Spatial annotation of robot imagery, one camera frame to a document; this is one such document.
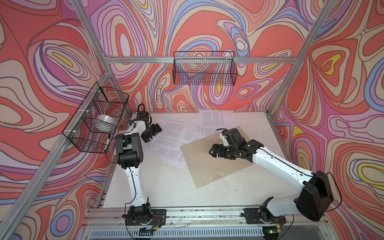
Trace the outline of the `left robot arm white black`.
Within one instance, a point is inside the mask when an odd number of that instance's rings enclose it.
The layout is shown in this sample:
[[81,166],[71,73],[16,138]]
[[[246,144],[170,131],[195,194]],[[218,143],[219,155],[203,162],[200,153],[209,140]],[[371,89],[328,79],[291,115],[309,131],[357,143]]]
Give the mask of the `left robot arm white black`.
[[115,137],[115,155],[117,164],[128,178],[131,199],[127,216],[135,221],[153,216],[148,195],[144,192],[140,176],[140,164],[144,160],[142,143],[148,143],[162,132],[159,124],[147,124],[143,120],[134,121],[127,130]]

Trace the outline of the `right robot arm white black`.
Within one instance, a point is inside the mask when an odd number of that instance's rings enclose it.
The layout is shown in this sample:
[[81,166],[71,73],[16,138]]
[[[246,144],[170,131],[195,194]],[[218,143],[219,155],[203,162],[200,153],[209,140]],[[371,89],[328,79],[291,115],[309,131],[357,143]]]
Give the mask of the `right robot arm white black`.
[[214,158],[245,159],[261,166],[296,190],[294,195],[269,197],[259,208],[262,222],[286,215],[302,215],[318,222],[334,200],[329,177],[322,171],[312,172],[277,156],[263,144],[250,140],[243,145],[214,144],[209,154]]

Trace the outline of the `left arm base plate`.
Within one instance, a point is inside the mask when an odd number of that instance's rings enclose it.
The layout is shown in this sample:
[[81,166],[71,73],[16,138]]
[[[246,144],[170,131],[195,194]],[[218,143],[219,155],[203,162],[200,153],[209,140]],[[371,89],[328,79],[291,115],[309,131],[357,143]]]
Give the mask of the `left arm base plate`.
[[126,226],[161,226],[166,223],[167,210],[144,208],[130,208],[128,213],[122,217]]

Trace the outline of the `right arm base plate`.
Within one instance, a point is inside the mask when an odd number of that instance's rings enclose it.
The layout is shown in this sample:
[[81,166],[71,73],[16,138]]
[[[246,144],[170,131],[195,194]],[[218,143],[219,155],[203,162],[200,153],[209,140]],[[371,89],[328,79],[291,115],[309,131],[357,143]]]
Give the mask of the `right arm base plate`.
[[247,224],[284,225],[287,220],[284,216],[275,217],[266,209],[245,208],[241,216],[246,219]]

